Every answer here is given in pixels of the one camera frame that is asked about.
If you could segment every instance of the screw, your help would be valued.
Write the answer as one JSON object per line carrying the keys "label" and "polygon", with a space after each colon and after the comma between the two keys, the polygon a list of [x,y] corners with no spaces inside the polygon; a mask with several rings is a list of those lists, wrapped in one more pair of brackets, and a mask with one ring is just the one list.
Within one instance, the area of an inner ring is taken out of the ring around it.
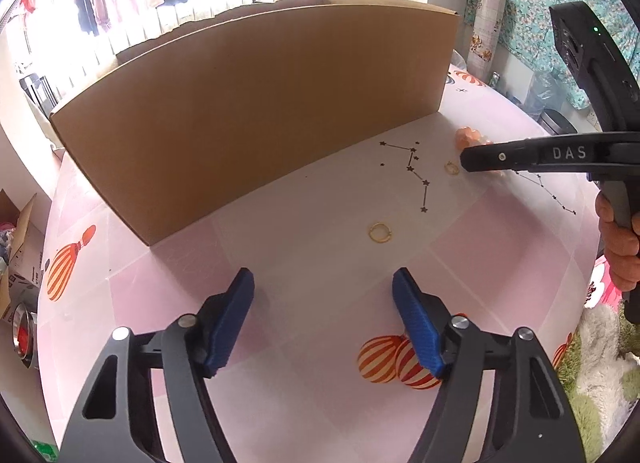
{"label": "screw", "polygon": [[190,328],[191,326],[195,326],[198,319],[195,315],[188,313],[187,315],[182,315],[178,319],[178,326],[181,328]]}
{"label": "screw", "polygon": [[533,340],[533,332],[529,328],[518,329],[518,337],[522,340]]}
{"label": "screw", "polygon": [[466,329],[469,327],[469,319],[462,315],[456,315],[451,318],[451,325],[456,329]]}
{"label": "screw", "polygon": [[111,333],[111,337],[114,340],[124,340],[129,336],[129,328],[125,328],[124,326],[120,326],[120,328],[116,328]]}

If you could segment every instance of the open cardboard box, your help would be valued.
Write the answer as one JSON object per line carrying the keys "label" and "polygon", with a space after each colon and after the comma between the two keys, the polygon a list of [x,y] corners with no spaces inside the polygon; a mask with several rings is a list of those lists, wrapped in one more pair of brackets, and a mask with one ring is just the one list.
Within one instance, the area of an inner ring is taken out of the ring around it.
{"label": "open cardboard box", "polygon": [[16,225],[8,268],[0,278],[0,318],[11,322],[15,307],[26,299],[37,303],[42,284],[42,249],[44,235],[29,221],[33,202],[29,200],[22,210],[14,205],[4,190],[0,190],[0,223]]}
{"label": "open cardboard box", "polygon": [[144,43],[50,117],[147,245],[440,106],[455,12],[407,0],[281,0],[229,12]]}

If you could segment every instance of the human hand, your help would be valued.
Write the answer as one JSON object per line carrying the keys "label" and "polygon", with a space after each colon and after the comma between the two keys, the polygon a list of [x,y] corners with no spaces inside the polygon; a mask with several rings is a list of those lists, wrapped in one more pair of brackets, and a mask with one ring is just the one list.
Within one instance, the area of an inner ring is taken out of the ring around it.
{"label": "human hand", "polygon": [[613,207],[600,192],[596,198],[596,214],[600,218],[599,228],[611,281],[620,291],[631,291],[640,281],[640,213],[632,219],[635,233],[619,227],[614,221]]}

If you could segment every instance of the orange striped balloon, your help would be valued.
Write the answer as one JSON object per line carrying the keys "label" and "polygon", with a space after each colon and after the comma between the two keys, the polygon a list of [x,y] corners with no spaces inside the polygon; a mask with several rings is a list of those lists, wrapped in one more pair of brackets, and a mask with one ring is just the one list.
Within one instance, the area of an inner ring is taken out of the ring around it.
{"label": "orange striped balloon", "polygon": [[364,343],[358,354],[358,370],[372,383],[387,383],[396,378],[396,351],[399,335],[383,335]]}
{"label": "orange striped balloon", "polygon": [[486,84],[482,82],[479,78],[474,77],[473,75],[471,75],[466,71],[460,71],[459,69],[456,69],[456,71],[454,71],[453,73],[458,77],[460,77],[462,80],[466,80],[467,82],[469,82],[469,84],[474,84],[476,86],[483,86],[483,87],[486,86]]}
{"label": "orange striped balloon", "polygon": [[552,362],[552,365],[553,365],[554,369],[558,369],[558,366],[562,362],[562,359],[564,358],[564,354],[566,353],[566,350],[569,347],[569,344],[571,344],[571,340],[572,340],[573,337],[574,336],[570,333],[566,338],[566,344],[562,344],[556,350],[556,354],[554,354],[554,360]]}
{"label": "orange striped balloon", "polygon": [[404,385],[414,389],[431,389],[440,383],[428,369],[420,366],[409,339],[404,339],[396,352],[396,374]]}
{"label": "orange striped balloon", "polygon": [[76,266],[78,252],[91,241],[94,234],[95,225],[91,225],[84,231],[78,243],[71,243],[62,247],[53,258],[47,274],[47,297],[49,297],[49,300],[55,302],[62,296],[69,278],[71,278],[74,266]]}

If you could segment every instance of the pink tablecloth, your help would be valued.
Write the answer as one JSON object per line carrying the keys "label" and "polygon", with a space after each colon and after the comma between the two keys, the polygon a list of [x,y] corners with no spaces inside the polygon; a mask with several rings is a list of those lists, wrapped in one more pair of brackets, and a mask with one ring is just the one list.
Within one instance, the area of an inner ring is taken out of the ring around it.
{"label": "pink tablecloth", "polygon": [[[241,266],[255,274],[254,304],[229,365],[207,384],[238,461],[407,461],[437,387],[369,383],[355,363],[368,339],[402,333],[390,296],[400,266],[483,329],[532,327],[553,356],[587,293],[596,188],[576,174],[455,175],[446,164],[459,165],[453,138],[462,126],[494,142],[543,135],[498,93],[452,69],[439,113],[293,172],[152,249],[65,157],[47,268],[65,245],[82,244],[84,231],[95,226],[95,235],[60,298],[40,296],[40,367],[57,440],[116,326],[162,329],[226,289]],[[376,222],[392,230],[389,242],[369,238]],[[154,396],[168,459],[180,461],[161,374]],[[469,457],[489,397],[486,382]]]}

